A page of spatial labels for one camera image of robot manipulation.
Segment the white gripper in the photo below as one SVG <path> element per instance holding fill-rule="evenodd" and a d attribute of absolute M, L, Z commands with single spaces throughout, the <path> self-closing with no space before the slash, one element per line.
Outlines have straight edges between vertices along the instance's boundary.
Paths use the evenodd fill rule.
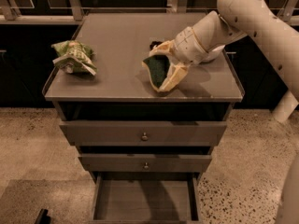
<path fill-rule="evenodd" d="M 173 64 L 173 52 L 174 56 L 182 63 Z M 164 83 L 159 89 L 155 89 L 157 92 L 168 92 L 187 76 L 190 67 L 185 64 L 199 64 L 205 57 L 206 50 L 198 41 L 193 28 L 187 27 L 175 37 L 174 41 L 164 41 L 153 46 L 149 56 L 142 61 L 142 65 L 169 67 Z"/>

